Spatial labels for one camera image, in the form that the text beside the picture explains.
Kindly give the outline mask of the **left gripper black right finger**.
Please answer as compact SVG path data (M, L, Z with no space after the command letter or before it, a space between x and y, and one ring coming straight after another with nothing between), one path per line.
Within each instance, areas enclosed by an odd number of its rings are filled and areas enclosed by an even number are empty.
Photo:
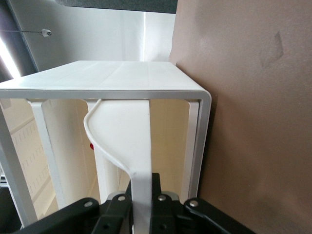
M151 234L183 234L182 204L176 193L162 191L160 175L152 174L152 214L150 219Z

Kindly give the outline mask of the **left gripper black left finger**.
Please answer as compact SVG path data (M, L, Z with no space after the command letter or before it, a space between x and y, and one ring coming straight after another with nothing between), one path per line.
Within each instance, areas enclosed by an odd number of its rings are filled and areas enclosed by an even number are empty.
M125 191L111 193L99 206L94 226L95 234L131 234L133 232L133 209L131 182Z

